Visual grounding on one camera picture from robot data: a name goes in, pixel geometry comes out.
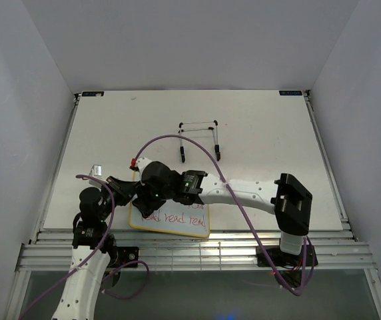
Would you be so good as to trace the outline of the yellow framed whiteboard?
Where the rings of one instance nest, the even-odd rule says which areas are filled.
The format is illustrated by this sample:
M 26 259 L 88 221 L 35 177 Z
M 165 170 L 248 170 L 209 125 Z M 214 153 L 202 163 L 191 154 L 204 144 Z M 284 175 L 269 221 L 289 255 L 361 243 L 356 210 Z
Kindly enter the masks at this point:
M 207 238 L 210 235 L 209 206 L 182 205 L 168 200 L 150 217 L 143 218 L 140 211 L 130 205 L 129 226 L 143 231 Z

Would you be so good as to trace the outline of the blue corner label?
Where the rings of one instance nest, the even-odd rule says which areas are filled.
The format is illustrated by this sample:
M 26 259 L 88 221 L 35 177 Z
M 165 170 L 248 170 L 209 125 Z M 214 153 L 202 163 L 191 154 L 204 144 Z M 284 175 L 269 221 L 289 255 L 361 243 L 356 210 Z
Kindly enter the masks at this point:
M 303 96 L 302 91 L 297 90 L 280 90 L 280 96 Z
M 84 91 L 81 93 L 81 97 L 103 97 L 104 91 Z

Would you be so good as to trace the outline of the left blue corner label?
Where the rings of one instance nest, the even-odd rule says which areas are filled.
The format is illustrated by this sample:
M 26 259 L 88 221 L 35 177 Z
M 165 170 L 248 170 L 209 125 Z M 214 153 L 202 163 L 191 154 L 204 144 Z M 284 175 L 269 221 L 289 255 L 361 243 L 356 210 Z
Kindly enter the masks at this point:
M 84 91 L 81 93 L 81 97 L 103 97 L 104 91 Z

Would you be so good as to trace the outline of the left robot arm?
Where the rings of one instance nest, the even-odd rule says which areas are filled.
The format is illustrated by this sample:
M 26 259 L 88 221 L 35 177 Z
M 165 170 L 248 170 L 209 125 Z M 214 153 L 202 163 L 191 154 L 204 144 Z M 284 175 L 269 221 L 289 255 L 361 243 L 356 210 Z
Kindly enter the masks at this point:
M 128 205 L 135 196 L 136 181 L 113 177 L 101 181 L 90 179 L 100 187 L 88 187 L 79 194 L 79 214 L 73 222 L 72 255 L 69 273 L 53 319 L 93 319 L 103 277 L 108 267 L 133 267 L 138 253 L 133 248 L 120 249 L 110 233 L 116 206 Z

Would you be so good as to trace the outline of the right blue corner label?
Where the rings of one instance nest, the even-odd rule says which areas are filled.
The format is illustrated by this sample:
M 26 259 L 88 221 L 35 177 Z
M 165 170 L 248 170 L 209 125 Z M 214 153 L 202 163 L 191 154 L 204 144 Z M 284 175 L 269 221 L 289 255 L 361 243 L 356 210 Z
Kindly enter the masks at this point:
M 303 96 L 302 91 L 297 90 L 280 90 L 280 96 Z

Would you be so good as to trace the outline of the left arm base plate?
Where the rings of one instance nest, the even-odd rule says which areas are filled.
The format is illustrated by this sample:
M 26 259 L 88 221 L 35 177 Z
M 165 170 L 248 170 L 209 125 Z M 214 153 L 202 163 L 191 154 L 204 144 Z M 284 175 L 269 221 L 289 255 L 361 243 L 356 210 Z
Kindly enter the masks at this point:
M 114 247 L 109 251 L 109 256 L 111 260 L 108 268 L 114 269 L 125 263 L 137 261 L 139 259 L 139 247 Z

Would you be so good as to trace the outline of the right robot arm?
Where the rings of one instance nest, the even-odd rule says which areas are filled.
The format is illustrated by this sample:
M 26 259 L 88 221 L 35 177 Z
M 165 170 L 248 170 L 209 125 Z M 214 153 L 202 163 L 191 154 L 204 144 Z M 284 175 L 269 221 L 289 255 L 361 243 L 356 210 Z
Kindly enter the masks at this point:
M 293 265 L 302 257 L 308 235 L 312 193 L 293 175 L 281 174 L 272 183 L 232 179 L 204 171 L 178 173 L 159 161 L 140 158 L 132 166 L 139 174 L 133 205 L 144 218 L 167 201 L 181 205 L 236 205 L 274 215 L 281 231 L 279 259 Z

